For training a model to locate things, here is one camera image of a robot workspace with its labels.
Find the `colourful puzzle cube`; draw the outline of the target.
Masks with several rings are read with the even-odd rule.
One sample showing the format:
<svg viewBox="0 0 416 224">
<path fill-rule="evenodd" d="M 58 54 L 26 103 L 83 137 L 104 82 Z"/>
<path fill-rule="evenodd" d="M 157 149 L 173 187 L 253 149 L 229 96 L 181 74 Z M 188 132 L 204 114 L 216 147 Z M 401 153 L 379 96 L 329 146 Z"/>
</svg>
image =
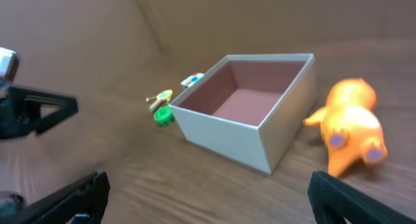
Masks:
<svg viewBox="0 0 416 224">
<path fill-rule="evenodd" d="M 180 85 L 182 85 L 185 89 L 190 88 L 193 84 L 198 82 L 204 76 L 203 73 L 193 73 L 185 80 L 183 80 Z"/>
</svg>

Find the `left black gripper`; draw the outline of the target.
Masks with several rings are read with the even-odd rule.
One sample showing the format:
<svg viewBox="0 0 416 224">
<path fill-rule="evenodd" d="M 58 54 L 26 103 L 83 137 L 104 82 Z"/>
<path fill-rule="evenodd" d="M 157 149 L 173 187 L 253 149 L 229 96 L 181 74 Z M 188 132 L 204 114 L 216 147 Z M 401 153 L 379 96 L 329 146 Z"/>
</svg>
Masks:
<svg viewBox="0 0 416 224">
<path fill-rule="evenodd" d="M 1 139 L 43 134 L 78 113 L 76 98 L 1 84 Z"/>
</svg>

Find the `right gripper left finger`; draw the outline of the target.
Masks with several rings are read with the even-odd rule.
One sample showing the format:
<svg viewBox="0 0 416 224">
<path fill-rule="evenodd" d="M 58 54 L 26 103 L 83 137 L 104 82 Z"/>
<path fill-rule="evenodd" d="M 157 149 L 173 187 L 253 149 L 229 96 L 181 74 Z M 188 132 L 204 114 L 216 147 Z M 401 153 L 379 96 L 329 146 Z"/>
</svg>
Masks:
<svg viewBox="0 0 416 224">
<path fill-rule="evenodd" d="M 93 172 L 43 199 L 1 218 L 1 223 L 100 224 L 109 200 L 110 183 L 104 171 Z"/>
</svg>

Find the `orange plastic duck toy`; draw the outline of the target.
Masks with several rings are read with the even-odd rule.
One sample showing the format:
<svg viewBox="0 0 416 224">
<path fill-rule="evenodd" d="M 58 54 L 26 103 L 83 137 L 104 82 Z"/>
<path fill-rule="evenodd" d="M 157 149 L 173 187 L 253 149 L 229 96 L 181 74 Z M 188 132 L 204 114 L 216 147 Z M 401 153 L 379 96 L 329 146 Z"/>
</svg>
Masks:
<svg viewBox="0 0 416 224">
<path fill-rule="evenodd" d="M 331 88 L 325 105 L 303 120 L 320 127 L 329 175 L 341 177 L 359 160 L 375 165 L 387 158 L 382 125 L 372 112 L 376 104 L 376 92 L 365 79 L 343 79 Z"/>
</svg>

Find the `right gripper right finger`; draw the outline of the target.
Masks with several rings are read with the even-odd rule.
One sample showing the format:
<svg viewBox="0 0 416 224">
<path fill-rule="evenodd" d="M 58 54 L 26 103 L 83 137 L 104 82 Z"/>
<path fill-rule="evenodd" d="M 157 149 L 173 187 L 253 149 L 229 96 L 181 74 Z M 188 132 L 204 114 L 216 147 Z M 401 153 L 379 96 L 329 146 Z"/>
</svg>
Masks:
<svg viewBox="0 0 416 224">
<path fill-rule="evenodd" d="M 411 219 L 323 171 L 314 171 L 307 190 L 318 224 L 415 224 Z"/>
</svg>

